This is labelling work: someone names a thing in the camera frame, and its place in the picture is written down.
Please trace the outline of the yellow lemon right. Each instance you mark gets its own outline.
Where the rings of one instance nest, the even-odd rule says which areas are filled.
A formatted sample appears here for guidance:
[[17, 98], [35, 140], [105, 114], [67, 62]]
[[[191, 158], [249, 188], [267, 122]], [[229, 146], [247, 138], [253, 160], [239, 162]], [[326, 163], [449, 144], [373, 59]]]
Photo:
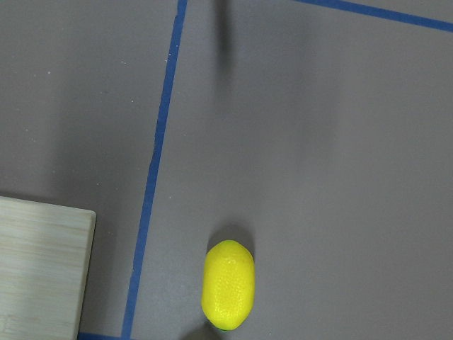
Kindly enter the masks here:
[[201, 308], [213, 326], [232, 331], [250, 315], [256, 288], [253, 256], [235, 240], [224, 240], [206, 254]]

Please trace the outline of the wooden cutting board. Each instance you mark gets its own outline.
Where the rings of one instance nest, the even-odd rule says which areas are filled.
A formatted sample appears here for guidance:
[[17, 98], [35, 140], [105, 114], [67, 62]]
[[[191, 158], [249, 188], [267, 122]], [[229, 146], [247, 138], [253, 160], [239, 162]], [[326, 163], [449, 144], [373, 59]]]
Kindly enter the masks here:
[[1, 338], [76, 339], [96, 213], [1, 198]]

